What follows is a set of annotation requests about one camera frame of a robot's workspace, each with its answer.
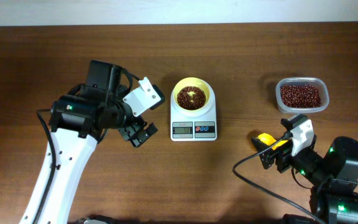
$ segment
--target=digital kitchen scale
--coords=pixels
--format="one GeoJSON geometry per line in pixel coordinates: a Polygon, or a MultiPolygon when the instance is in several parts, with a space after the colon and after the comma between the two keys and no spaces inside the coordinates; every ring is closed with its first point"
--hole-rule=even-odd
{"type": "Polygon", "coordinates": [[[171,139],[172,141],[214,141],[216,129],[215,94],[211,86],[199,78],[180,80],[171,94],[171,139]],[[196,86],[205,93],[205,105],[197,110],[186,110],[177,103],[180,90],[196,86]]]}

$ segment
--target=wood grain tabletop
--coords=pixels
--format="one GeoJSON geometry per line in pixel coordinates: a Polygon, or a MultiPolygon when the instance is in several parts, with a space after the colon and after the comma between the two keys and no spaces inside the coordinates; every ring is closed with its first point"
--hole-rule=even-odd
{"type": "MultiPolygon", "coordinates": [[[[231,172],[255,152],[250,137],[284,132],[280,119],[291,115],[279,112],[275,99],[283,78],[316,77],[327,85],[329,106],[309,115],[321,156],[337,136],[358,140],[358,22],[0,27],[0,223],[19,222],[44,159],[47,139],[35,111],[85,82],[90,60],[148,77],[167,101],[143,115],[158,133],[140,148],[115,130],[96,148],[71,222],[89,214],[221,223],[304,215],[231,172]],[[170,139],[169,96],[185,77],[206,80],[216,94],[214,142],[170,139]]],[[[310,208],[310,191],[289,171],[264,170],[258,158],[239,171],[310,208]]]]}

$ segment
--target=yellow bowl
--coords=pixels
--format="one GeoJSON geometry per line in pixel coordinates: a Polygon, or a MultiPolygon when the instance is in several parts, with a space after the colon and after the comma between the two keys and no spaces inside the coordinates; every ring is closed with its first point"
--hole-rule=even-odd
{"type": "MultiPolygon", "coordinates": [[[[189,77],[189,78],[184,78],[182,80],[180,80],[177,85],[175,85],[174,89],[173,89],[173,98],[175,99],[175,103],[183,110],[187,110],[182,108],[179,104],[178,104],[178,94],[180,92],[180,90],[182,90],[184,87],[186,86],[195,86],[200,88],[204,93],[205,93],[205,104],[204,106],[207,104],[208,100],[209,100],[209,89],[207,84],[204,82],[204,80],[201,80],[199,78],[195,78],[195,77],[189,77]]],[[[201,108],[198,108],[197,110],[187,110],[187,111],[198,111],[201,110],[204,106],[202,106],[201,108]]]]}

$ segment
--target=white wall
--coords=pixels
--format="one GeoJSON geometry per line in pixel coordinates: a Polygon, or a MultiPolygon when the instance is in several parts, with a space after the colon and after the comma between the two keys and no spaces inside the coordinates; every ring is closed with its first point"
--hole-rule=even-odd
{"type": "Polygon", "coordinates": [[[0,26],[358,21],[358,0],[0,0],[0,26]]]}

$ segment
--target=bowl of beans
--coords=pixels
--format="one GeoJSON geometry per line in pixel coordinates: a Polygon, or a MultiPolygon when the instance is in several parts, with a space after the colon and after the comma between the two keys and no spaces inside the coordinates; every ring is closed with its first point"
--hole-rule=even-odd
{"type": "Polygon", "coordinates": [[[329,104],[326,84],[318,78],[285,78],[276,86],[277,108],[282,113],[315,113],[329,104]]]}
{"type": "Polygon", "coordinates": [[[180,80],[172,91],[175,108],[186,116],[200,116],[214,104],[214,93],[204,80],[189,77],[180,80]]]}

